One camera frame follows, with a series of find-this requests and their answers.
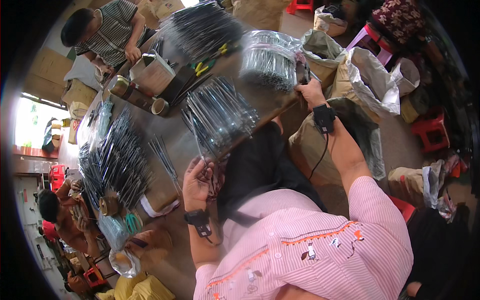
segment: pink striped shirt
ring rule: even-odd
[[[323,213],[309,198],[276,190],[241,212],[262,219],[224,225],[228,254],[196,273],[194,299],[274,299],[292,284],[330,300],[396,299],[411,271],[407,226],[370,177],[355,180],[351,220]]]

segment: maroon floral fabric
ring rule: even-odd
[[[400,44],[405,44],[423,28],[422,16],[414,0],[386,0],[380,9],[372,12],[372,17]]]

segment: person in pink striped shirt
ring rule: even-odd
[[[296,90],[310,110],[328,106],[318,81]],[[278,124],[261,128],[231,153],[217,198],[223,240],[206,205],[214,164],[196,158],[185,172],[197,268],[193,298],[397,299],[413,265],[407,226],[356,142],[335,118],[328,150],[348,196],[348,220],[328,214],[288,161]]]

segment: green-handled scissors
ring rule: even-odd
[[[142,224],[138,220],[137,216],[133,213],[128,213],[125,216],[125,225],[127,226],[128,233],[132,235],[140,232],[142,229]]]

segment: bundle of metal rods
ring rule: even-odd
[[[100,174],[106,188],[118,193],[127,210],[135,208],[153,179],[144,151],[125,107],[100,146]]]
[[[291,92],[297,84],[295,53],[289,42],[271,31],[252,35],[243,51],[240,77],[248,82]]]
[[[192,60],[241,38],[243,29],[216,1],[200,2],[179,10],[162,22],[165,37]]]
[[[93,147],[90,151],[90,144],[85,143],[78,153],[79,172],[84,178],[83,186],[90,202],[99,209],[98,201],[104,195],[105,186],[100,174],[100,154],[98,149]]]
[[[162,136],[160,136],[160,140],[156,137],[156,135],[154,135],[154,137],[155,139],[150,140],[148,145],[150,146],[152,151],[155,153],[156,157],[162,162],[163,166],[168,172],[168,175],[172,179],[173,184],[175,185],[175,189],[177,190],[177,193],[180,195],[181,187],[178,182],[178,176],[175,171],[175,168],[173,167],[172,161],[168,156],[165,142],[163,141]]]
[[[198,92],[188,93],[187,105],[188,111],[182,110],[183,121],[192,132],[195,126],[199,143],[215,157],[240,135],[251,136],[260,119],[223,76],[214,78]]]

